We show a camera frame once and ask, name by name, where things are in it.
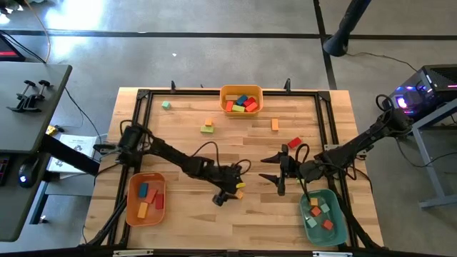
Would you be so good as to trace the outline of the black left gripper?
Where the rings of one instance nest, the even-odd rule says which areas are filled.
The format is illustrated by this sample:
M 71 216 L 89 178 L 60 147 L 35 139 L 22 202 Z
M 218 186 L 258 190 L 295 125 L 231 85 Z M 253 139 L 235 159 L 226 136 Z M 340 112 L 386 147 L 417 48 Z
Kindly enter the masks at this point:
M 216 178 L 212 179 L 212 184 L 219 188 L 219 192 L 212 198 L 217 206 L 222 206 L 229 199 L 236 200 L 236 192 L 246 187 L 246 183 L 241 179 L 241 169 L 241 165 L 235 163 L 222 166 Z

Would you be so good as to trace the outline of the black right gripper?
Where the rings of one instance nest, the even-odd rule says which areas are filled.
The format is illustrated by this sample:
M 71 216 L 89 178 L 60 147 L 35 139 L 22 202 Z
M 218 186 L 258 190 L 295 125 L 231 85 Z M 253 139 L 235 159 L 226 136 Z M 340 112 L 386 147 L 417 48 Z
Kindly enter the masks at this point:
M 275 186 L 278 186 L 278 194 L 280 196 L 285 195 L 286 186 L 285 180 L 287 178 L 298 178 L 299 177 L 299 165 L 292 156 L 288 154 L 288 146 L 283 144 L 281 151 L 276 155 L 268 158 L 261 159 L 262 163 L 279 163 L 280 164 L 280 176 L 268 175 L 260 173 L 259 176 L 270 181 Z

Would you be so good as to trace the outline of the yellow plastic bin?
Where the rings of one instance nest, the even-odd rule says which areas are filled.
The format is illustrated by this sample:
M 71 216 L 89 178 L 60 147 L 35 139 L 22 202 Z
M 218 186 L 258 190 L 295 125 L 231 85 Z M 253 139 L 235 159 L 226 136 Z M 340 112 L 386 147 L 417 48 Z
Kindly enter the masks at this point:
M 225 95 L 227 94 L 235 94 L 238 95 L 238 97 L 242 95 L 247 95 L 248 98 L 254 97 L 258 104 L 258 108 L 254 112 L 226 112 L 225 107 L 227 100 L 225 99 Z M 225 85 L 220 90 L 219 100 L 222 111 L 228 116 L 256 116 L 263 108 L 263 90 L 257 85 Z

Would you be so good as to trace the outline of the orange plastic bin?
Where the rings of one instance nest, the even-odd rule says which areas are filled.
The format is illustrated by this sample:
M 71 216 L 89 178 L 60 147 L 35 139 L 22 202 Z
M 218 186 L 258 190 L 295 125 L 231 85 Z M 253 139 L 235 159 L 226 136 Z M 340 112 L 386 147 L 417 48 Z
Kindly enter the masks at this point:
M 145 202 L 145 198 L 139 198 L 139 187 L 141 183 L 148 183 L 149 189 L 154 188 L 159 193 L 164 195 L 164 208 L 157 210 L 155 208 L 155 199 L 152 204 L 149 204 L 148 212 L 145 218 L 138 218 L 137 214 L 141 202 Z M 166 181 L 160 173 L 138 173 L 133 175 L 129 181 L 129 189 L 127 194 L 126 204 L 126 222 L 130 226 L 154 226 L 162 221 L 165 216 L 165 200 L 166 200 Z

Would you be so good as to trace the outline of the teal plastic bin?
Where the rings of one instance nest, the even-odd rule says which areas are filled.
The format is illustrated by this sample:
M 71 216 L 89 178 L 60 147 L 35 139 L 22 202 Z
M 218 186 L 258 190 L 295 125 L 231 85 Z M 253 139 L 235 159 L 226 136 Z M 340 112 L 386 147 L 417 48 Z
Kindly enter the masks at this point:
M 299 201 L 299 209 L 308 240 L 315 246 L 337 246 L 345 243 L 348 238 L 346 220 L 343 217 L 336 194 L 329 189 L 311 191 L 308 194 L 310 198 L 307 198 L 306 194 L 304 194 Z M 322 204 L 326 203 L 330 211 L 327 213 L 321 211 L 319 216 L 313 217 L 310 214 L 310 210 L 313 207 L 310 205 L 311 198 L 318 199 L 317 206 L 319 208 Z M 314 228 L 309 228 L 306 222 L 310 217 L 314 218 L 317 222 L 317 226 Z M 333 229 L 331 231 L 326 230 L 322 226 L 326 219 L 333 223 Z

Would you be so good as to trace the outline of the black floor pole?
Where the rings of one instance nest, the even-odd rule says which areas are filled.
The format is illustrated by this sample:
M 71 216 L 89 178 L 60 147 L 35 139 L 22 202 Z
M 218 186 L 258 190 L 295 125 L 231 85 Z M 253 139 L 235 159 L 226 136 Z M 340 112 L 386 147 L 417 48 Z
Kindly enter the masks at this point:
M 351 32 L 355 29 L 370 3 L 371 0 L 351 0 L 337 32 L 324 41 L 323 50 L 327 54 L 335 57 L 346 55 Z

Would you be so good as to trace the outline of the grey metal stand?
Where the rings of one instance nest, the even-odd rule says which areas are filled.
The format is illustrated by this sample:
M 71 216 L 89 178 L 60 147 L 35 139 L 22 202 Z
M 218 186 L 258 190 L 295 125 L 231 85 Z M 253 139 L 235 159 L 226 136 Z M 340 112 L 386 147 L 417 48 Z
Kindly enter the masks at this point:
M 416 168 L 425 168 L 428 177 L 431 180 L 433 189 L 436 193 L 435 198 L 431 198 L 425 201 L 419 201 L 418 205 L 421 209 L 426 209 L 426 208 L 432 208 L 432 207 L 437 207 L 437 206 L 446 206 L 450 204 L 457 204 L 457 193 L 454 194 L 449 194 L 447 195 L 444 191 L 444 182 L 440 182 L 440 179 L 438 177 L 438 173 L 436 169 L 433 167 L 433 162 L 439 160 L 440 158 L 448 157 L 453 154 L 457 154 L 457 152 L 453 153 L 446 153 L 442 156 L 439 157 L 431 157 L 428 154 L 428 151 L 426 149 L 426 145 L 423 141 L 422 137 L 422 130 L 424 128 L 427 128 L 433 124 L 436 124 L 439 121 L 442 121 L 443 119 L 457 113 L 457 99 L 452 100 L 451 102 L 448 102 L 447 104 L 444 104 L 442 107 L 436 109 L 432 113 L 428 114 L 427 116 L 424 116 L 422 119 L 416 121 L 412 125 L 411 133 L 413 137 L 416 140 L 416 144 L 418 146 L 419 153 L 421 155 L 422 160 L 424 161 L 424 164 L 418 165 L 418 164 L 413 164 L 411 162 L 411 165 L 415 166 Z

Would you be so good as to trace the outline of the white paper booklet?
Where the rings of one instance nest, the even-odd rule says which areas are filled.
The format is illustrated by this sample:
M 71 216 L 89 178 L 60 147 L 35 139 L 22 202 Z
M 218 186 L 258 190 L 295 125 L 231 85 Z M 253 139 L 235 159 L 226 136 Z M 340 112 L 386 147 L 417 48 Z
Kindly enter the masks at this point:
M 95 136 L 76 136 L 69 134 L 62 134 L 56 138 L 59 142 L 68 146 L 69 148 L 88 156 L 90 159 L 94 157 L 95 150 L 94 144 L 97 141 Z M 54 173 L 85 173 L 80 169 L 68 164 L 58 158 L 51 157 L 47 166 L 47 170 Z

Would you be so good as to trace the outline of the black diagonal bar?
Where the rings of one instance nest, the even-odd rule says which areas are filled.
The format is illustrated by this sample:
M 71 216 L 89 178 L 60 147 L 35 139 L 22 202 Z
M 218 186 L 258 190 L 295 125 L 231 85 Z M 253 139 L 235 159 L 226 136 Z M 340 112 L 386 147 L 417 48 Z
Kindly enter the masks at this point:
M 92 176 L 95 176 L 99 171 L 98 162 L 70 148 L 52 136 L 46 134 L 43 136 L 39 150 L 40 152 L 49 153 L 52 157 Z

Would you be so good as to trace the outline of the computer tower with coloured lights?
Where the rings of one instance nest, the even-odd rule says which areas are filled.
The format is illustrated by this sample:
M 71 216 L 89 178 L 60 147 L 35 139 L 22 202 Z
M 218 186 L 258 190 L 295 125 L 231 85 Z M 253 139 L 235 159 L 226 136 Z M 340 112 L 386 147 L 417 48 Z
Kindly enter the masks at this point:
M 422 66 L 389 95 L 393 106 L 417 121 L 457 99 L 457 64 Z

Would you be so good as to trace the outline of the grey side desk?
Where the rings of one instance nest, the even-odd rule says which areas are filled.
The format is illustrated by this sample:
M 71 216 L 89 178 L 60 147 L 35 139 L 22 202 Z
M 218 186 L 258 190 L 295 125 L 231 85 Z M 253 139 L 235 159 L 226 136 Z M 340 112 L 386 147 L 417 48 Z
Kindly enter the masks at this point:
M 66 64 L 0 62 L 0 155 L 12 159 L 6 180 L 0 186 L 0 242 L 14 242 L 24 227 L 39 182 L 30 188 L 19 185 L 19 168 L 25 158 L 36 153 L 46 135 L 46 128 L 59 103 L 73 67 Z M 27 96 L 39 94 L 41 80 L 51 86 L 44 89 L 44 100 L 36 105 L 40 112 L 17 113 L 17 95 L 26 87 L 25 80 L 36 84 Z

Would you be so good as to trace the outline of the black keyboard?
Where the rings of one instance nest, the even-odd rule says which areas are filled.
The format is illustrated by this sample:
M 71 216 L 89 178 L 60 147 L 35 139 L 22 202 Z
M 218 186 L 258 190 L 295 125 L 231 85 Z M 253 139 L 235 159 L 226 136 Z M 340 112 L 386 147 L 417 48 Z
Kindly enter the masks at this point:
M 6 177 L 8 176 L 9 161 L 9 155 L 0 156 L 0 186 L 3 186 L 6 182 Z

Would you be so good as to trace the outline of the dark laptop with red strip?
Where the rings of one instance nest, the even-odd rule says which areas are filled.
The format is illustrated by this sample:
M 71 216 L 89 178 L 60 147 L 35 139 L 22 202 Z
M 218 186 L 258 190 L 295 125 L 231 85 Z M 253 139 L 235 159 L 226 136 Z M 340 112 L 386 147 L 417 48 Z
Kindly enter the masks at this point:
M 0 61 L 23 62 L 25 57 L 0 34 Z

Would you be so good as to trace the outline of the white edge bracket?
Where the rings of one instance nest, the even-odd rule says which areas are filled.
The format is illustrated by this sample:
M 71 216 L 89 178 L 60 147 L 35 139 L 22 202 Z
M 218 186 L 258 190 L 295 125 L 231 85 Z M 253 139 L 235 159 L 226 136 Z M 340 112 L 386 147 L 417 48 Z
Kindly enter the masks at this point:
M 353 254 L 340 251 L 313 251 L 312 257 L 353 257 Z
M 151 249 L 128 249 L 114 251 L 112 257 L 142 257 L 152 256 L 154 251 Z

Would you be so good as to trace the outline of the black aluminium table frame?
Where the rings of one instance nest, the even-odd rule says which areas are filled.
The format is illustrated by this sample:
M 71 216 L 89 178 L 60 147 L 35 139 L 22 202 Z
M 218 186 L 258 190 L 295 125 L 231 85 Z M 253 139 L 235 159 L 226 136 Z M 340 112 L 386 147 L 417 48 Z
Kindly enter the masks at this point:
M 174 94 L 155 89 L 151 99 L 136 102 L 137 89 L 119 90 L 109 127 L 109 140 L 119 140 L 119 124 L 134 114 L 150 111 L 149 127 L 184 153 L 198 152 L 223 164 L 252 162 L 243 176 L 243 198 L 217 206 L 212 198 L 217 188 L 189 178 L 180 168 L 156 156 L 146 156 L 143 172 L 158 172 L 166 180 L 165 216 L 154 226 L 133 227 L 129 248 L 312 251 L 298 202 L 301 187 L 286 182 L 286 195 L 259 176 L 277 174 L 278 166 L 262 163 L 282 144 L 299 137 L 317 154 L 326 144 L 345 143 L 358 135 L 347 91 L 305 91 L 289 94 L 265 90 L 263 108 L 256 115 L 228 116 L 216 89 L 184 89 Z M 171 108 L 162 108 L 168 101 Z M 205 120 L 213 120 L 213 133 L 201 133 Z M 278 119 L 279 130 L 271 130 Z

